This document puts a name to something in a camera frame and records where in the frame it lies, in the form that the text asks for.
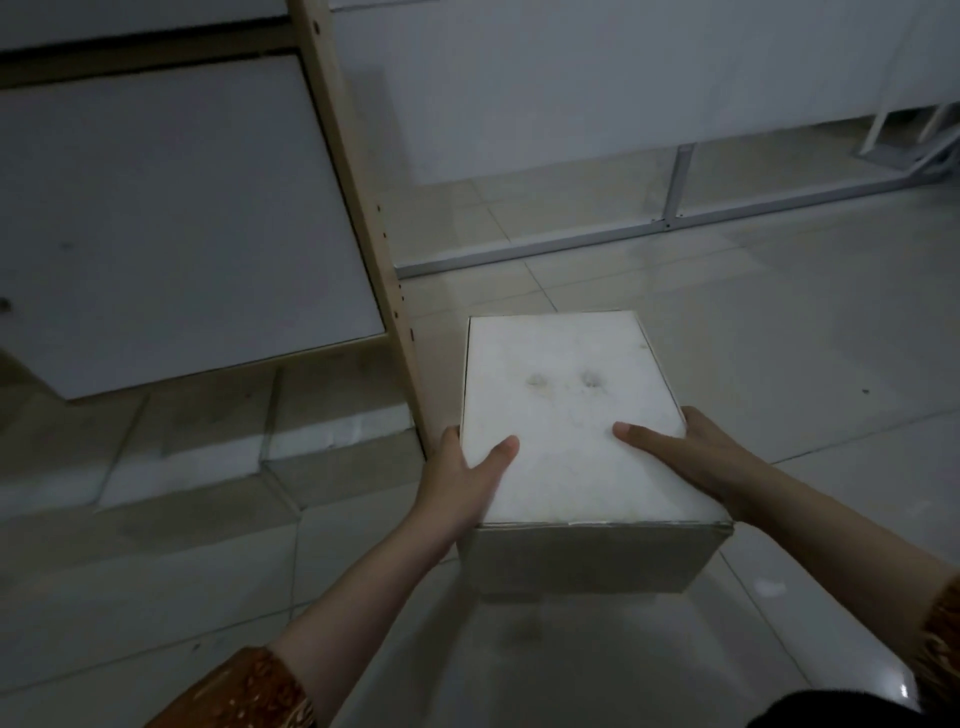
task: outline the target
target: black fabric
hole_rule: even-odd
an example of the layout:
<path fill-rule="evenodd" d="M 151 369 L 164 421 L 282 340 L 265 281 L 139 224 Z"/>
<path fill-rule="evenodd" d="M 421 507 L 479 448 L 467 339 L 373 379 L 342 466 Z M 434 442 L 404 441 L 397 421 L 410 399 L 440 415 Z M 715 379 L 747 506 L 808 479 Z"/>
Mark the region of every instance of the black fabric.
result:
<path fill-rule="evenodd" d="M 898 703 L 866 692 L 803 691 L 778 700 L 749 728 L 791 728 L 830 725 L 936 726 L 941 723 Z"/>

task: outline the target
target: cardboard box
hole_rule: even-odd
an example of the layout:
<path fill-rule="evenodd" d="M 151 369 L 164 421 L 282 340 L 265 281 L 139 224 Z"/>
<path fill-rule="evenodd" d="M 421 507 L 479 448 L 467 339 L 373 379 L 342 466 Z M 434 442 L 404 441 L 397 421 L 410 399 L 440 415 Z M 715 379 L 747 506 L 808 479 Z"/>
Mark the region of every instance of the cardboard box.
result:
<path fill-rule="evenodd" d="M 459 544 L 486 594 L 681 592 L 730 536 L 726 510 L 611 432 L 683 436 L 684 417 L 632 311 L 474 317 L 461 441 L 471 466 L 520 452 Z"/>

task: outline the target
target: box top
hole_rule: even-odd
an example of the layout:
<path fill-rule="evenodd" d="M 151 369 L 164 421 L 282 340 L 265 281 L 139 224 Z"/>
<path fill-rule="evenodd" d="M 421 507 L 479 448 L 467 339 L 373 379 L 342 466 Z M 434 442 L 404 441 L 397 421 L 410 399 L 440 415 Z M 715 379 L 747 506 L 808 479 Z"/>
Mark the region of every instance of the box top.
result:
<path fill-rule="evenodd" d="M 520 452 L 482 525 L 717 523 L 730 516 L 617 420 L 683 436 L 683 414 L 633 311 L 470 319 L 461 442 L 471 466 Z"/>

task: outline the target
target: sleeve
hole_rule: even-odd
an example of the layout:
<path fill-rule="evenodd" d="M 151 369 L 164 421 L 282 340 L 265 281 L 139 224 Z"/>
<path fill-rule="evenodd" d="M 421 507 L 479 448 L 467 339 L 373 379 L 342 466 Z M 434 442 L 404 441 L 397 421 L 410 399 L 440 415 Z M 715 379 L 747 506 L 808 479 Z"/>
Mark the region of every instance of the sleeve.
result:
<path fill-rule="evenodd" d="M 944 718 L 960 716 L 960 576 L 943 590 L 927 615 L 911 667 L 924 712 Z"/>
<path fill-rule="evenodd" d="M 244 647 L 174 700 L 147 728 L 301 728 L 313 708 L 265 647 Z"/>

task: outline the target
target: person's right hand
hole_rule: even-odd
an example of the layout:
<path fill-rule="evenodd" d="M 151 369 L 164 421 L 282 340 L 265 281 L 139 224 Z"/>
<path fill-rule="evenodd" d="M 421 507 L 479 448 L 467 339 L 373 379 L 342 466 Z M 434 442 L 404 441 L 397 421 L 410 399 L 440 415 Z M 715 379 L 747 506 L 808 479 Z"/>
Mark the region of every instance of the person's right hand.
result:
<path fill-rule="evenodd" d="M 662 460 L 677 475 L 719 500 L 738 521 L 750 521 L 751 493 L 778 473 L 696 407 L 682 407 L 686 437 L 670 437 L 648 427 L 615 423 L 613 435 Z"/>

